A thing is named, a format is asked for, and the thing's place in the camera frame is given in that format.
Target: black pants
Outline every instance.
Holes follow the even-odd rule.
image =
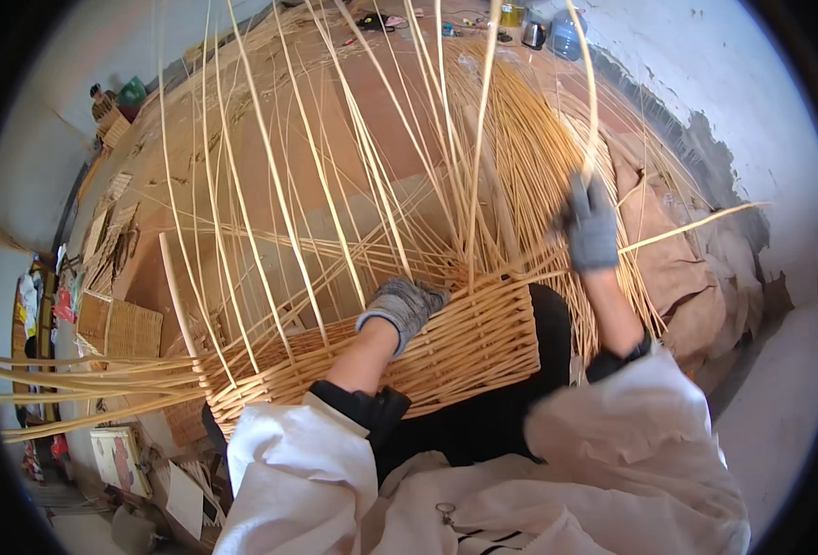
[[[452,466],[517,453],[532,460],[523,425],[531,405],[570,381],[570,318],[563,298],[544,285],[529,286],[541,370],[512,385],[400,421],[375,450],[379,486],[400,464],[425,451],[440,451]]]

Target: black cuff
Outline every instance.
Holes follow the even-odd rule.
[[[605,349],[599,352],[597,356],[594,357],[593,361],[591,361],[588,366],[588,370],[586,371],[588,382],[599,382],[605,377],[615,374],[625,367],[625,364],[636,361],[647,354],[650,349],[652,349],[652,336],[650,335],[649,330],[644,327],[644,339],[638,343],[631,354],[624,359],[620,359],[618,356]]]
[[[310,392],[326,405],[369,430],[366,439],[373,448],[384,442],[412,404],[408,397],[387,385],[374,397],[370,397],[363,392],[349,394],[334,383],[320,380],[313,383]]]

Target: yellow container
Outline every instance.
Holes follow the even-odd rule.
[[[520,27],[523,17],[526,15],[526,7],[514,2],[502,4],[502,21],[504,27]]]

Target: white sleeve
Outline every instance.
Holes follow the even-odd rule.
[[[378,494],[365,430],[310,395],[247,405],[227,447],[235,499],[215,553],[359,552]]]
[[[748,514],[712,436],[705,394],[661,345],[600,382],[543,401],[525,432],[530,451],[568,480],[668,494],[747,534]]]

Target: grey work glove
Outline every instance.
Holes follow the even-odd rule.
[[[616,247],[616,212],[606,186],[591,177],[588,190],[578,173],[570,175],[571,192],[559,214],[551,219],[551,231],[566,233],[572,269],[578,273],[619,265]]]
[[[451,294],[404,276],[392,277],[372,296],[366,311],[357,318],[357,333],[370,318],[378,316],[397,328],[400,341],[394,351],[397,358],[409,340],[421,331],[431,315],[449,302]]]

